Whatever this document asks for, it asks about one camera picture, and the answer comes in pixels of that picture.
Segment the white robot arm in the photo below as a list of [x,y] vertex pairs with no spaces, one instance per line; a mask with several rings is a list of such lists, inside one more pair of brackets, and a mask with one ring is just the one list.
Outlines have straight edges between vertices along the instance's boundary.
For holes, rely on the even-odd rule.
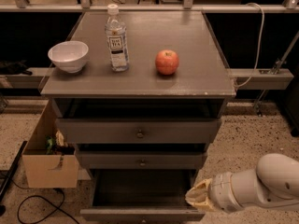
[[252,206],[298,211],[299,162],[282,154],[267,154],[253,169],[217,174],[195,183],[185,200],[206,212],[231,214]]

